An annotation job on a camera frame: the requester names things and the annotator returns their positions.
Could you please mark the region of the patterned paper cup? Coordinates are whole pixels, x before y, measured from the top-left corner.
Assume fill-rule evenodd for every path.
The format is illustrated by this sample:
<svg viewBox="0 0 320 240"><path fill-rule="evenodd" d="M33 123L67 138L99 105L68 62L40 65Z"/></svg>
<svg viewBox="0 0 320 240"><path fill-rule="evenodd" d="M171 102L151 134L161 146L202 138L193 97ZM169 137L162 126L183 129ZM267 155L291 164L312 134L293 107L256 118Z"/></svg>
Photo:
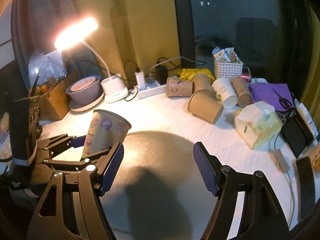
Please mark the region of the patterned paper cup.
<svg viewBox="0 0 320 240"><path fill-rule="evenodd" d="M111 111L95 109L84 142L82 158L122 143L131 128L131 124L122 116Z"/></svg>

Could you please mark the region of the brown patterned cup behind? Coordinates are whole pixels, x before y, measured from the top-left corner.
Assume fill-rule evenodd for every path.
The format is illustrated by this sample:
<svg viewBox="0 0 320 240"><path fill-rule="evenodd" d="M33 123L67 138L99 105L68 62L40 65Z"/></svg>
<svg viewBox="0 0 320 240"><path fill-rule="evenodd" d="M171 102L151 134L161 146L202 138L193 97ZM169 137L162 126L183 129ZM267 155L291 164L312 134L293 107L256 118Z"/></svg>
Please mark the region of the brown patterned cup behind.
<svg viewBox="0 0 320 240"><path fill-rule="evenodd" d="M193 82L182 80L176 76L167 78L166 95L167 97L188 97L193 93Z"/></svg>

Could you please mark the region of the brown patterned cup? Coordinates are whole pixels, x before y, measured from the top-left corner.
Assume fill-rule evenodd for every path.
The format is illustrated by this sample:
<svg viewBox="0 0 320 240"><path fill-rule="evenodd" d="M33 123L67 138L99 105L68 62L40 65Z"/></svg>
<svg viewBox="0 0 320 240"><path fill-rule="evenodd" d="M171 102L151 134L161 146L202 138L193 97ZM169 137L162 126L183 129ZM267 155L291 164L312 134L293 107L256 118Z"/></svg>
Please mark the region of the brown patterned cup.
<svg viewBox="0 0 320 240"><path fill-rule="evenodd" d="M234 88L237 97L239 107L246 107L252 101L247 82L242 77L235 77L230 81L232 87Z"/></svg>
<svg viewBox="0 0 320 240"><path fill-rule="evenodd" d="M166 95L167 97L188 97L193 93L193 82L182 80L176 76L167 78Z"/></svg>

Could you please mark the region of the brown paper cup front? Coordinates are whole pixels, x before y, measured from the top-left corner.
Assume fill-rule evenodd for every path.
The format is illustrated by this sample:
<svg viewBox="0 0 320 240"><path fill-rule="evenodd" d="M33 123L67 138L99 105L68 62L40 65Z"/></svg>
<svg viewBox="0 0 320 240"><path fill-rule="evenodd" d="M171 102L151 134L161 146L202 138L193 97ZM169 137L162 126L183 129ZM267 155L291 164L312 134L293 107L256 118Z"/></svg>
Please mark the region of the brown paper cup front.
<svg viewBox="0 0 320 240"><path fill-rule="evenodd" d="M206 90L198 90L190 97L188 111L202 120L215 124L222 114L223 106Z"/></svg>

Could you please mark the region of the purple bowl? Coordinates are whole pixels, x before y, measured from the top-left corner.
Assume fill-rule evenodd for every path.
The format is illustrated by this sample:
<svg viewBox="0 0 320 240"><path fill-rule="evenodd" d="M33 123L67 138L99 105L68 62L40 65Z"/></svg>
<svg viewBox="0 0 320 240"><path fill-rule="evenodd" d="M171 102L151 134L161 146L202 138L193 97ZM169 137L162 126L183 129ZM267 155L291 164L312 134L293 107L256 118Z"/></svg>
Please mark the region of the purple bowl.
<svg viewBox="0 0 320 240"><path fill-rule="evenodd" d="M100 92L99 75L92 75L76 81L66 89L66 94L81 105L92 102Z"/></svg>

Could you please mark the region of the plastic bag of oranges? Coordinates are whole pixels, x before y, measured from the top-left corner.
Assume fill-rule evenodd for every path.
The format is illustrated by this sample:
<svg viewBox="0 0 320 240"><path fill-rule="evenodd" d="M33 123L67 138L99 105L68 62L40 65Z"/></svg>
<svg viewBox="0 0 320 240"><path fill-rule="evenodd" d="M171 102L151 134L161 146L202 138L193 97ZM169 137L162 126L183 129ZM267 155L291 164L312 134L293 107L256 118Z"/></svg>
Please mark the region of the plastic bag of oranges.
<svg viewBox="0 0 320 240"><path fill-rule="evenodd" d="M28 75L30 96L49 91L67 75L61 51L54 50L48 54L34 52L28 63Z"/></svg>

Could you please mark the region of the round grey glitter mat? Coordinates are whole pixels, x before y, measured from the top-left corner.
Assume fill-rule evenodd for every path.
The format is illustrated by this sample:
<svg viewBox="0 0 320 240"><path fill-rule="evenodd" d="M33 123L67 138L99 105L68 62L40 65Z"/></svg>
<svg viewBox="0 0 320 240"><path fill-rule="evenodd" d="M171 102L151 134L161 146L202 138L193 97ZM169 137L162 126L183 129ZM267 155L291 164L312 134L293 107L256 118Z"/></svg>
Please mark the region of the round grey glitter mat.
<svg viewBox="0 0 320 240"><path fill-rule="evenodd" d="M144 131L124 140L124 158L102 198L117 239L200 239L216 198L193 159L193 142Z"/></svg>

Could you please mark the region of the black wallet case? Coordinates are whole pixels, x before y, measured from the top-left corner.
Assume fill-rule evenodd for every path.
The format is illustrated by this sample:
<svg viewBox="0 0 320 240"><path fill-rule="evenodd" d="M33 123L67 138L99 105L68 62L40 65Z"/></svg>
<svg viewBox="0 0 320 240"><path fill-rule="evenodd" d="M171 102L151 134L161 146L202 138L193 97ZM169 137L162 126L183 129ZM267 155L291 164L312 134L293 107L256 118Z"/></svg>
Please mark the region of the black wallet case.
<svg viewBox="0 0 320 240"><path fill-rule="evenodd" d="M287 142L294 156L298 158L309 146L314 136L297 110L292 109L281 128L281 136Z"/></svg>

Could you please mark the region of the white textured tablecloth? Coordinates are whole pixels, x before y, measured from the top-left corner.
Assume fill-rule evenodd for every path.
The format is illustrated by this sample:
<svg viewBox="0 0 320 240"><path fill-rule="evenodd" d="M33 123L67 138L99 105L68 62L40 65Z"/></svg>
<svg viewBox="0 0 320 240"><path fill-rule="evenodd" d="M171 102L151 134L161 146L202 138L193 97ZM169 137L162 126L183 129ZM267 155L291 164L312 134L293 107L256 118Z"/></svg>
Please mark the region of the white textured tablecloth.
<svg viewBox="0 0 320 240"><path fill-rule="evenodd" d="M130 124L126 137L131 133L155 131L178 135L193 142L203 143L210 155L217 157L222 165L228 165L236 172L253 174L261 171L274 190L285 215L290 239L319 239L319 185L315 183L315 208L313 213L304 220L299 220L300 185L297 167L289 175L280 172L271 159L272 142L267 142L258 150L250 150L232 126L233 113L224 111L215 124L203 121L188 111L187 99L169 99L164 95L151 96L146 99L112 104L102 103L95 109L111 111L125 118ZM45 122L40 140L57 135L87 135L93 117L93 111L86 113L68 113L62 120ZM54 160L80 161L84 146L66 150L54 157ZM31 218L27 224L20 223L23 211L14 205L9 196L1 193L1 208L8 211L1 218L3 231L1 239L19 239L17 231L29 230L29 224L41 198L32 201ZM233 221L227 239L235 239L240 225L244 206L244 192L238 193ZM74 211L79 231L83 239L87 239L84 219L80 211L80 200L77 192L72 194Z"/></svg>

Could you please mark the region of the white tube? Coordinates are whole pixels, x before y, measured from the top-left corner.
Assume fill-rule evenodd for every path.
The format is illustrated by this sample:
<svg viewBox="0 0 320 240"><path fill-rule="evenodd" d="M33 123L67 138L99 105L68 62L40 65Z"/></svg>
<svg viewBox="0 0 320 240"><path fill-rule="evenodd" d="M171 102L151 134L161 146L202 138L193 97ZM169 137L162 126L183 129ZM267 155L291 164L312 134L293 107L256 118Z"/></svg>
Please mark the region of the white tube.
<svg viewBox="0 0 320 240"><path fill-rule="evenodd" d="M304 106L303 103L300 103L297 99L294 100L294 103L298 113L300 114L300 116L306 123L308 129L310 130L311 134L313 135L313 138L316 139L318 135L318 130L316 128L315 122L311 117L308 109Z"/></svg>

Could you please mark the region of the white power strip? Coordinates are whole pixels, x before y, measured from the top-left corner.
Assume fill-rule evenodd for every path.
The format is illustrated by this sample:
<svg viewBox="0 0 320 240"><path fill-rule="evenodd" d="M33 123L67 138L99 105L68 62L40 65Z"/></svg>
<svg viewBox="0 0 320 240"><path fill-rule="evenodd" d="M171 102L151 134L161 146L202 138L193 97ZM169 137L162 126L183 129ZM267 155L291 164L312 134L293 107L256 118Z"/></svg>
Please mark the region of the white power strip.
<svg viewBox="0 0 320 240"><path fill-rule="evenodd" d="M140 100L150 96L165 93L166 86L167 86L166 84L160 85L157 81L155 81L152 84L147 83L146 88L144 90L139 90L138 86L135 86L135 88L137 89L136 97L138 100Z"/></svg>

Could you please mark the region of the black scissors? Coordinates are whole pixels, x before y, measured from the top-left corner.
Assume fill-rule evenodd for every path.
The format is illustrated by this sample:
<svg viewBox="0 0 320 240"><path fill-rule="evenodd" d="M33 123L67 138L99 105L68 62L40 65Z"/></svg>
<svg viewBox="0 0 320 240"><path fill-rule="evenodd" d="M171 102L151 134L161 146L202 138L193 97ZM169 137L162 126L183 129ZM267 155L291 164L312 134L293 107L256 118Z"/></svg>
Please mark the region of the black scissors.
<svg viewBox="0 0 320 240"><path fill-rule="evenodd" d="M275 89L272 89L272 90L278 98L279 107L281 107L284 110L287 110L293 106L292 103L287 98L282 97Z"/></svg>

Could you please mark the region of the yellow curtain right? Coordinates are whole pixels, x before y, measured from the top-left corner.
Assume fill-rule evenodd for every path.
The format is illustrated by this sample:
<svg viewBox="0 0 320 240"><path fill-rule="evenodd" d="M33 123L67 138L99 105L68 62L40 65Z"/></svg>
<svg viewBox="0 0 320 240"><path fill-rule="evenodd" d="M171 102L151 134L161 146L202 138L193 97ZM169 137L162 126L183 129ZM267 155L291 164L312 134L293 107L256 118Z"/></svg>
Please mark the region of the yellow curtain right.
<svg viewBox="0 0 320 240"><path fill-rule="evenodd" d="M316 127L319 128L319 19L310 8L312 26L312 53L307 81L301 102L307 107Z"/></svg>

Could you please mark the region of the yellow curtain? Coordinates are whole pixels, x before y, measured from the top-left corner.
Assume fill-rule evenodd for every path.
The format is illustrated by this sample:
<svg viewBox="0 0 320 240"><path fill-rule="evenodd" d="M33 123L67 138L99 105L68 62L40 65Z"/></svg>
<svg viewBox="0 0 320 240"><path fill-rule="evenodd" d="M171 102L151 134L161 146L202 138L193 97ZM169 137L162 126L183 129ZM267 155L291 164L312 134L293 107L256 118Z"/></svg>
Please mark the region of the yellow curtain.
<svg viewBox="0 0 320 240"><path fill-rule="evenodd" d="M307 81L301 102L307 107L316 127L319 128L319 19L310 8L312 26L312 53Z"/></svg>
<svg viewBox="0 0 320 240"><path fill-rule="evenodd" d="M110 72L135 83L135 68L148 74L160 57L180 54L175 0L75 0L80 14L98 23L86 42Z"/></svg>

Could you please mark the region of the grey curtain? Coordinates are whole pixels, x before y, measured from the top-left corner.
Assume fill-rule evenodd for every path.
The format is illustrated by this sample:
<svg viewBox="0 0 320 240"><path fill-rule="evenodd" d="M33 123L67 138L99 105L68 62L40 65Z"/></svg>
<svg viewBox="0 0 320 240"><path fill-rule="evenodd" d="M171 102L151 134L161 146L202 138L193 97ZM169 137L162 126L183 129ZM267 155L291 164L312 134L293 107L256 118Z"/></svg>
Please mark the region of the grey curtain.
<svg viewBox="0 0 320 240"><path fill-rule="evenodd" d="M47 54L69 25L94 16L94 0L13 0L11 34L22 79L29 83L28 63L35 53Z"/></svg>

